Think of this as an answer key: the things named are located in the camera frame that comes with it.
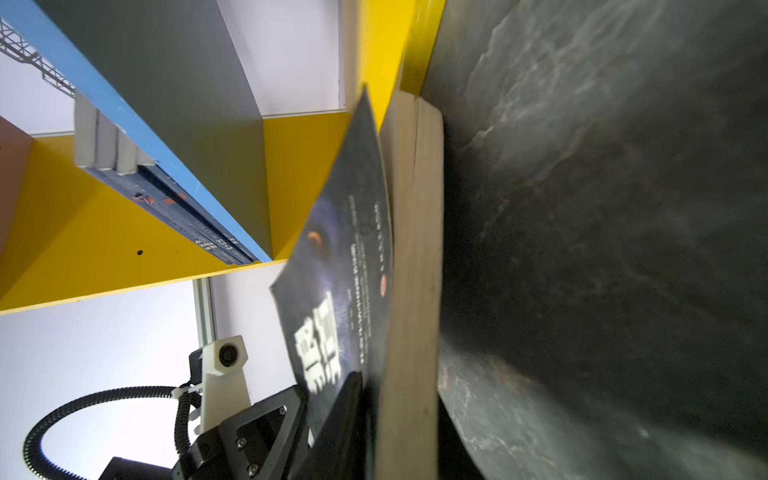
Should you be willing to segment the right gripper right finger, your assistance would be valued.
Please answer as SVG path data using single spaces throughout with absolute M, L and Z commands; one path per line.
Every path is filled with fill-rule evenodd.
M 441 480 L 482 480 L 441 397 L 438 397 L 438 473 Z

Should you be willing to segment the blue book Lunyu label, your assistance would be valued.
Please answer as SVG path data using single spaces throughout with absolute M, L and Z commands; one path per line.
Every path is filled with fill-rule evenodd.
M 77 93 L 75 165 L 227 265 L 256 257 L 123 130 Z

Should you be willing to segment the black wolf cover book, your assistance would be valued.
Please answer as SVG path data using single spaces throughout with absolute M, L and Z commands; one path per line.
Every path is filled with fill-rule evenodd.
M 314 442 L 362 374 L 363 479 L 438 475 L 443 159 L 438 109 L 397 90 L 377 122 L 362 96 L 271 288 Z

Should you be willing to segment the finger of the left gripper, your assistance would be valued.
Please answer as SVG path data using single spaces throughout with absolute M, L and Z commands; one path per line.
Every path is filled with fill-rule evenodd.
M 289 387 L 200 434 L 172 479 L 292 479 L 309 452 L 307 398 Z

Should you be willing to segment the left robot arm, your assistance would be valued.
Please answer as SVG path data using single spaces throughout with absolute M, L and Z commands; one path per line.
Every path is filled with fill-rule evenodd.
M 305 406 L 290 387 L 192 431 L 201 396 L 189 386 L 124 387 L 56 408 L 26 435 L 27 478 L 290 479 L 309 449 Z

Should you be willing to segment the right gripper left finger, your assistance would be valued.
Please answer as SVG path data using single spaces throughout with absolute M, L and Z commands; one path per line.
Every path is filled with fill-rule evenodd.
M 294 479 L 364 478 L 363 377 L 350 373 Z

